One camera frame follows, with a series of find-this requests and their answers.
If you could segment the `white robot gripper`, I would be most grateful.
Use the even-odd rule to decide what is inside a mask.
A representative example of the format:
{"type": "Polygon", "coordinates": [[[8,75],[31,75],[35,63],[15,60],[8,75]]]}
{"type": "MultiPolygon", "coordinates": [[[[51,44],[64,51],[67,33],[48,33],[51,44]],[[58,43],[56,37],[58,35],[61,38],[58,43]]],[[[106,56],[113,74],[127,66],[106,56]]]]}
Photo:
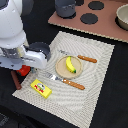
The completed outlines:
{"type": "Polygon", "coordinates": [[[23,65],[26,65],[43,69],[48,60],[42,54],[39,54],[38,58],[32,57],[28,47],[26,45],[20,45],[11,49],[0,48],[0,67],[19,70],[23,65]]]}

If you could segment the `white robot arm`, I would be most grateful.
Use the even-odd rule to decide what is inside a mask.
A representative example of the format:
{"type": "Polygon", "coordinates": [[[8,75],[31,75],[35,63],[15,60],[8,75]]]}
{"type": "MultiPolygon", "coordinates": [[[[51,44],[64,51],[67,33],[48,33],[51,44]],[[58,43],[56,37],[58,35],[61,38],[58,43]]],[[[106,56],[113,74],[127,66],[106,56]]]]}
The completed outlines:
{"type": "Polygon", "coordinates": [[[33,0],[0,0],[0,67],[19,70],[23,65],[43,69],[42,50],[31,50],[21,17],[33,8],[33,0]]]}

